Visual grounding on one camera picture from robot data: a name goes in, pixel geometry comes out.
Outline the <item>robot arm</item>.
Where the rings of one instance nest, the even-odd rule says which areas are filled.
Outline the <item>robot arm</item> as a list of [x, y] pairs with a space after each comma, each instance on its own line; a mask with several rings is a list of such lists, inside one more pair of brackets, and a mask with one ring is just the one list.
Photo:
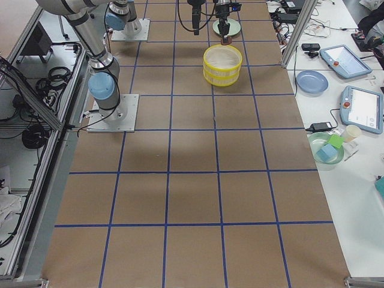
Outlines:
[[[241, 10], [242, 4], [233, 1], [213, 1], [214, 7], [209, 19], [200, 25], [202, 13], [202, 5], [206, 1], [187, 1], [191, 6], [191, 21], [192, 28], [188, 29], [182, 22], [179, 12], [179, 1], [176, 2], [178, 11], [178, 21], [181, 26], [188, 32], [192, 32], [194, 35], [199, 35], [200, 30], [208, 25], [208, 22], [215, 16], [218, 19], [217, 28], [221, 37], [222, 45], [231, 43], [231, 36], [229, 35], [230, 23], [228, 17], [232, 12]], [[138, 23], [137, 14], [134, 6], [134, 1], [112, 1], [108, 4], [104, 21], [107, 26], [115, 31], [123, 31], [128, 23]]]
[[66, 18], [81, 44], [85, 47], [89, 56], [91, 72], [97, 76], [105, 75], [112, 81], [112, 91], [118, 88], [117, 60], [109, 52], [97, 32], [88, 10], [106, 4], [107, 14], [116, 17], [122, 23], [122, 28], [108, 24], [116, 31], [123, 31], [130, 24], [138, 24], [134, 1], [38, 1], [39, 6], [45, 11]]

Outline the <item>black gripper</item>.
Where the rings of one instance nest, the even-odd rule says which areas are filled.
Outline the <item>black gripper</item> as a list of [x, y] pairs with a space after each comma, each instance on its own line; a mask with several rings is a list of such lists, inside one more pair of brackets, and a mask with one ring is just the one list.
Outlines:
[[205, 0], [188, 0], [187, 3], [192, 7], [192, 28], [194, 29], [194, 35], [199, 35], [200, 19], [202, 12], [202, 5]]
[[230, 13], [240, 11], [242, 4], [230, 0], [214, 1], [214, 4], [214, 15], [218, 20], [217, 28], [220, 33], [220, 37], [228, 37], [230, 31], [230, 23], [228, 22], [228, 17]]

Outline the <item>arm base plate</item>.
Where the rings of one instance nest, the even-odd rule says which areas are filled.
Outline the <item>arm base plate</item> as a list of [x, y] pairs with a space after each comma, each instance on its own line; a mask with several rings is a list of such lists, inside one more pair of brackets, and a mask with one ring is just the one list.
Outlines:
[[136, 19], [127, 22], [121, 31], [114, 30], [112, 34], [113, 42], [137, 42], [147, 41], [149, 35], [149, 19]]
[[133, 133], [136, 126], [139, 94], [121, 94], [121, 102], [112, 116], [102, 111], [92, 113], [86, 130], [90, 133]]

